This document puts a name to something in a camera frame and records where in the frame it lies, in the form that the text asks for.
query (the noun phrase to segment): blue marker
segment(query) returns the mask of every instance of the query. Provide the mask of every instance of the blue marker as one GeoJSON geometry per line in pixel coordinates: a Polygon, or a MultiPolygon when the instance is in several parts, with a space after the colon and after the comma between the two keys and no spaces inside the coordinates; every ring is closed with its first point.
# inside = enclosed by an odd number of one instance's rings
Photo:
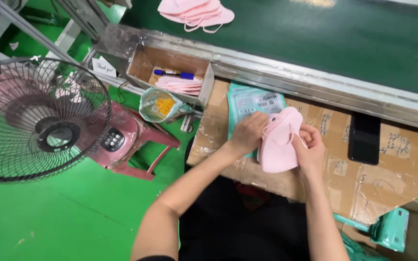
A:
{"type": "Polygon", "coordinates": [[[188,80],[193,80],[194,79],[194,74],[192,73],[187,73],[187,72],[174,72],[174,71],[163,71],[163,70],[154,70],[154,74],[156,75],[167,75],[167,76],[176,76],[176,77],[180,77],[182,79],[188,79],[188,80]]]}

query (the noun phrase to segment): person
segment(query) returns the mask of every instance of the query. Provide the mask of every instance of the person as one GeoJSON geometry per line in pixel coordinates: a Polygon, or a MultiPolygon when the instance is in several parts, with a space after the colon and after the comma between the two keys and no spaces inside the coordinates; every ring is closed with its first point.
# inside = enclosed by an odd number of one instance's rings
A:
{"type": "Polygon", "coordinates": [[[267,123],[258,111],[244,118],[230,140],[159,195],[143,217],[131,261],[349,260],[325,194],[326,149],[316,128],[303,124],[292,141],[305,204],[274,196],[248,212],[234,182],[219,176],[260,146],[267,123]]]}

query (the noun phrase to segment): stack of pink masks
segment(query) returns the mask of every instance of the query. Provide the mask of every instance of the stack of pink masks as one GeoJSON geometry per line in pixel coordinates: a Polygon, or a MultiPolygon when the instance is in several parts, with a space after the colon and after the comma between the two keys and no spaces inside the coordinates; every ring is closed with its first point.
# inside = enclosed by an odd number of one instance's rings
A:
{"type": "Polygon", "coordinates": [[[165,18],[184,24],[186,32],[202,27],[206,33],[215,33],[235,18],[235,14],[223,7],[220,0],[162,0],[157,10],[165,18]],[[205,28],[214,25],[220,26],[214,31],[205,28]]]}
{"type": "Polygon", "coordinates": [[[201,91],[202,80],[198,80],[196,78],[193,80],[187,80],[172,76],[162,76],[154,85],[159,88],[166,89],[169,92],[178,92],[198,96],[201,91]]]}
{"type": "Polygon", "coordinates": [[[294,107],[269,115],[269,124],[264,129],[262,145],[257,151],[257,161],[264,172],[278,173],[298,166],[292,141],[294,134],[299,135],[301,124],[302,115],[294,107]]]}

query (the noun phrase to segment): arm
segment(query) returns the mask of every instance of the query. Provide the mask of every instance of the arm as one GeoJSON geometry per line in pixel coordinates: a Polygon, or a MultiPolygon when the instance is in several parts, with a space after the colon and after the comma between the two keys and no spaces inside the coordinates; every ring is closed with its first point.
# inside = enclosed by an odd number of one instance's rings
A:
{"type": "Polygon", "coordinates": [[[322,138],[316,128],[306,124],[301,126],[299,135],[308,146],[306,149],[300,137],[293,137],[301,179],[306,189],[307,238],[311,260],[349,261],[323,185],[325,146],[322,138]]]}
{"type": "Polygon", "coordinates": [[[152,255],[178,260],[178,218],[222,170],[260,145],[267,122],[268,116],[258,111],[240,121],[229,141],[159,195],[144,214],[131,261],[152,255]]]}

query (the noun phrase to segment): smartphone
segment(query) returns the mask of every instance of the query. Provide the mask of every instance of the smartphone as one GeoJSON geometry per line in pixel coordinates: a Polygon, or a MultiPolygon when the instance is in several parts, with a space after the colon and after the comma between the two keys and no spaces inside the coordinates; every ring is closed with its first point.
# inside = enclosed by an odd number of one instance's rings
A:
{"type": "Polygon", "coordinates": [[[380,157],[380,124],[378,117],[354,113],[349,132],[348,158],[369,165],[378,165],[380,157]]]}

